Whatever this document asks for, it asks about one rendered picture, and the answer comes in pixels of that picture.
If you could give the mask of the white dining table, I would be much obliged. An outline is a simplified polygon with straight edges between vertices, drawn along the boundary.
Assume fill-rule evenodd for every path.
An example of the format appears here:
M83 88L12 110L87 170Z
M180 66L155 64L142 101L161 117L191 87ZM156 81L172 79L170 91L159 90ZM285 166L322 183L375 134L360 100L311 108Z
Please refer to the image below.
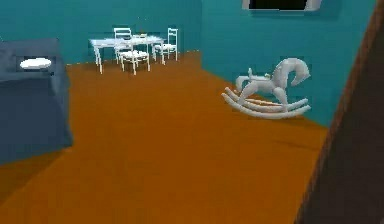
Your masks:
M94 54L95 54L95 63L99 67L100 73L103 73L103 65L102 65L102 57L100 50L103 48L113 48L117 46L118 44L123 44L125 40L124 39L115 39L115 38L105 38L105 39L90 39L89 42L93 47ZM164 40L160 37L156 36L147 36L147 41L149 43L149 46L153 44L160 44L164 43ZM137 50L145 51L146 46L145 45L138 45L136 46Z

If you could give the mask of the white dining chair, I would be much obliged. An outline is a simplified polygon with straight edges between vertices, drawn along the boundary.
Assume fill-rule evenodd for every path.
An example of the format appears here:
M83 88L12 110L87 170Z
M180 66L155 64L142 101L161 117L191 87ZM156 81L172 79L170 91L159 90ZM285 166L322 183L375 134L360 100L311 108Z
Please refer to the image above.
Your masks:
M145 45L146 50L137 50L136 46L138 45ZM149 43L146 34L139 34L133 36L129 40L125 40L118 53L118 59L121 63L122 70L125 70L125 63L129 62L132 64L134 75L137 74L136 68L139 66L140 62L145 62L147 64L147 70L151 69L149 56Z
M130 40L132 38L132 31L129 27L115 27L113 31L115 39ZM127 49L128 47L124 44L118 44L114 47L116 63L119 63L120 53L125 52Z
M154 60L157 60L157 56L160 55L162 63L165 63L165 58L170 58L171 54L174 54L175 60L178 60L178 29L168 28L166 41L155 44L152 48L152 54Z

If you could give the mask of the dark brown door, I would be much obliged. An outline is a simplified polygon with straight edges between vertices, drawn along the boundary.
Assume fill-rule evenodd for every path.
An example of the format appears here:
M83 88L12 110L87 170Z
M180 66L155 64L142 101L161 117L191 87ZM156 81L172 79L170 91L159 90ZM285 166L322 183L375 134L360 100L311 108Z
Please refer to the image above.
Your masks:
M293 224L384 224L384 0L376 0Z

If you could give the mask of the white oval pillow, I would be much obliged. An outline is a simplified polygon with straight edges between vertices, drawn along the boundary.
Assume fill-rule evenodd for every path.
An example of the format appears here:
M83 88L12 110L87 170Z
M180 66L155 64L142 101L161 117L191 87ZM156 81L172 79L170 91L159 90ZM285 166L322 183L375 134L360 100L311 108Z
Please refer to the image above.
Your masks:
M52 62L47 58L30 58L22 61L20 67L23 69L45 69L48 68Z

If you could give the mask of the blue grey bed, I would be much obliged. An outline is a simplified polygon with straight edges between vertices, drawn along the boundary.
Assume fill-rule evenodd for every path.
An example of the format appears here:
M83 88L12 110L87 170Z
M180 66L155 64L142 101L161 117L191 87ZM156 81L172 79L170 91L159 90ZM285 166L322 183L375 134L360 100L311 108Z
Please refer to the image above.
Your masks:
M23 69L47 58L45 69ZM57 38L0 41L0 164L69 147L70 79Z

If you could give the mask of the white rocking horse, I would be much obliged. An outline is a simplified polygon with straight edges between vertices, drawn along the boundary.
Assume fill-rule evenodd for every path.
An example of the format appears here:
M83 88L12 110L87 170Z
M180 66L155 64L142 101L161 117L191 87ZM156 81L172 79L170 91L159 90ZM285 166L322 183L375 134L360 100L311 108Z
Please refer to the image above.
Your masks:
M293 103L288 102L286 88L291 72L295 73L291 82L292 86L296 86L310 77L309 68L303 60L286 58L276 65L273 74L266 73L264 76L257 76L249 68L247 76L237 77L236 89L232 91L226 87L221 96L232 108L256 118L277 120L302 115L310 110L311 106L308 105L307 98ZM258 92L272 94L278 103L250 98L251 95Z

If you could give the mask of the white framed window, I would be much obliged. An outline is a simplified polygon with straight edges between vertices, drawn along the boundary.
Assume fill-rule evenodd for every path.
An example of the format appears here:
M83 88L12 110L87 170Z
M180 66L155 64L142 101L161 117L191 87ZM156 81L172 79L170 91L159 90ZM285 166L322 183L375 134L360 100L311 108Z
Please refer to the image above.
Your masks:
M322 0L241 0L247 10L317 11Z

